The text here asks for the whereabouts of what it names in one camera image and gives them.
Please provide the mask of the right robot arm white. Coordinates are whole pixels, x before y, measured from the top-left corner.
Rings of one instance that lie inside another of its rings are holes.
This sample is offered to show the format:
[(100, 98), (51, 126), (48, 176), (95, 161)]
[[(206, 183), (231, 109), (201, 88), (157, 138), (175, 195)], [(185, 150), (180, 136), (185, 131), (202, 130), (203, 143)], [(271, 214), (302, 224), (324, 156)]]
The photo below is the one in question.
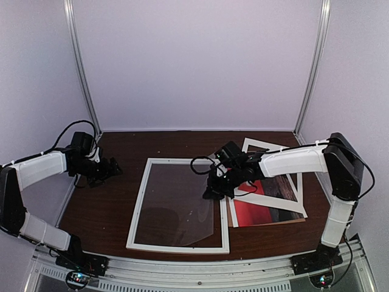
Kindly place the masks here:
[(294, 173), (327, 173), (332, 187), (332, 203), (323, 230), (322, 247), (312, 254), (316, 268), (325, 268), (335, 258), (338, 247), (360, 199), (365, 166), (341, 133), (298, 147), (244, 152), (233, 141), (215, 153), (216, 161), (205, 172), (205, 200), (234, 198), (234, 190), (245, 182)]

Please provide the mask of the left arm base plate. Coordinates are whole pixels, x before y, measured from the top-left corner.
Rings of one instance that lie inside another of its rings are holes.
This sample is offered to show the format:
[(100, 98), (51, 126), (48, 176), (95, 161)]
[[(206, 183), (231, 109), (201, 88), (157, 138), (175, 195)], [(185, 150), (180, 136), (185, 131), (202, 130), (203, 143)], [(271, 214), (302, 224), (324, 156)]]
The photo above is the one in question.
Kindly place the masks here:
[(94, 255), (76, 251), (60, 251), (49, 248), (49, 254), (55, 258), (55, 264), (63, 268), (76, 270), (93, 277), (104, 276), (108, 268), (109, 259), (102, 255)]

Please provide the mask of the white picture frame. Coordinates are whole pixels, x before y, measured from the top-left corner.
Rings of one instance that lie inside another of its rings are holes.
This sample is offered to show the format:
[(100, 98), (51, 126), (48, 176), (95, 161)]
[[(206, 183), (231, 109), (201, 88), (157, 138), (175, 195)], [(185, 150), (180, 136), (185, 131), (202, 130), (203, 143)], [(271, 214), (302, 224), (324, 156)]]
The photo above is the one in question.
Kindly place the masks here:
[(154, 245), (141, 245), (134, 242), (137, 224), (139, 220), (140, 209), (142, 205), (143, 195), (145, 192), (148, 175), (151, 164), (187, 164), (196, 175), (204, 176), (209, 170), (211, 162), (207, 159), (191, 159), (183, 158), (148, 158), (143, 172), (142, 180), (139, 187), (139, 192), (134, 207), (133, 217), (129, 227), (128, 238), (126, 242), (127, 249), (148, 252), (164, 252), (171, 254), (228, 254), (230, 252), (229, 245), (229, 225), (227, 216), (227, 203), (225, 200), (213, 201), (214, 207), (214, 234), (207, 237), (191, 246), (184, 247), (167, 247)]

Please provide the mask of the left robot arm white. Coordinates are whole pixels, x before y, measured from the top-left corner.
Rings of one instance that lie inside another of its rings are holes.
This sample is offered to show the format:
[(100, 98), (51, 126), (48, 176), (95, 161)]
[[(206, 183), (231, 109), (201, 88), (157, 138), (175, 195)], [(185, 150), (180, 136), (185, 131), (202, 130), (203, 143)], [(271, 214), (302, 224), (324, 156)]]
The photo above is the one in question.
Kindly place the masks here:
[(71, 246), (75, 237), (29, 213), (21, 196), (21, 192), (29, 186), (62, 173), (85, 176), (88, 185), (95, 187), (112, 176), (121, 175), (123, 171), (114, 158), (98, 155), (89, 158), (73, 150), (40, 154), (5, 166), (1, 169), (1, 229), (14, 237), (24, 237), (64, 251), (64, 261), (74, 270), (81, 270), (87, 265), (88, 258)]

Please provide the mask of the clear acrylic sheet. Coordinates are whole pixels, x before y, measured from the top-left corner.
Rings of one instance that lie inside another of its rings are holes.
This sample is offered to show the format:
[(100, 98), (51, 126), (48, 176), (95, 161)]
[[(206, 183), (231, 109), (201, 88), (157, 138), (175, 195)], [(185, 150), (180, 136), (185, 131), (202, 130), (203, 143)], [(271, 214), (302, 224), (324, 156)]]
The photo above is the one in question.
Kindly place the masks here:
[(134, 242), (191, 246), (214, 234), (212, 200), (203, 199), (207, 177), (187, 164), (152, 163)]

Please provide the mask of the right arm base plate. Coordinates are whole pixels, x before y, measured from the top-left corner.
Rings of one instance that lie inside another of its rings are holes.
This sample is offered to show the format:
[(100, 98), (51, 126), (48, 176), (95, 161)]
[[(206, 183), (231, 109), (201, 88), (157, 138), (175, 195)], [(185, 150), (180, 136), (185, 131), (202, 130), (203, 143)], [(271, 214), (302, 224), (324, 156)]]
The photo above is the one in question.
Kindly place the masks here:
[(343, 263), (343, 259), (338, 246), (332, 248), (319, 243), (313, 252), (292, 256), (291, 263), (294, 274), (297, 276), (330, 269), (334, 265)]

